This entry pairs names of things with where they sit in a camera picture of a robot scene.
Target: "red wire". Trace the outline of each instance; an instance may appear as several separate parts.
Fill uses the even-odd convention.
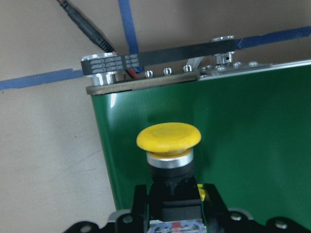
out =
[[[128,72],[131,73],[131,75],[134,77],[134,79],[137,79],[137,74],[132,69],[128,69]]]

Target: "yellow button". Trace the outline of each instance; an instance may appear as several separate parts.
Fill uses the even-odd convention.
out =
[[[137,145],[153,153],[184,152],[201,140],[200,131],[193,125],[170,122],[150,126],[139,133]]]

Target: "timing belt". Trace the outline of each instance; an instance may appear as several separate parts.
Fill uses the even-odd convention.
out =
[[[226,53],[234,51],[235,47],[235,40],[232,39],[131,55],[82,59],[81,65],[84,75],[92,75]]]

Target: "black cable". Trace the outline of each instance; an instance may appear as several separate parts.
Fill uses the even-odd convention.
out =
[[[59,5],[67,12],[68,16],[80,28],[80,30],[99,48],[105,52],[113,52],[114,48],[104,39],[97,31],[74,7],[66,0],[57,0]]]

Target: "screw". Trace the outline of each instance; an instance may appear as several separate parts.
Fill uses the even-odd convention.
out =
[[[235,63],[233,63],[233,67],[234,68],[237,68],[237,67],[239,67],[241,65],[241,62],[235,62]]]
[[[192,72],[192,66],[191,65],[185,65],[183,67],[184,72]]]
[[[241,221],[242,220],[242,216],[238,213],[232,213],[230,217],[234,221]]]
[[[249,62],[248,65],[250,67],[255,67],[255,66],[258,66],[258,62]]]
[[[281,220],[276,220],[275,225],[277,228],[280,228],[280,229],[286,229],[287,228],[287,224]]]
[[[133,222],[133,218],[131,215],[126,215],[123,217],[122,221],[126,224]]]
[[[212,69],[212,68],[213,68],[213,66],[208,65],[208,66],[206,66],[206,67],[203,67],[202,69]]]
[[[145,77],[146,77],[147,79],[153,78],[153,77],[154,77],[153,71],[152,71],[152,70],[146,71],[146,72],[145,72]]]
[[[217,66],[216,66],[216,69],[217,69],[217,70],[225,70],[225,67],[222,66],[222,65],[217,65]]]
[[[172,68],[169,68],[169,67],[164,68],[163,73],[164,73],[164,75],[168,76],[168,75],[171,75],[173,73],[173,70],[172,70]]]

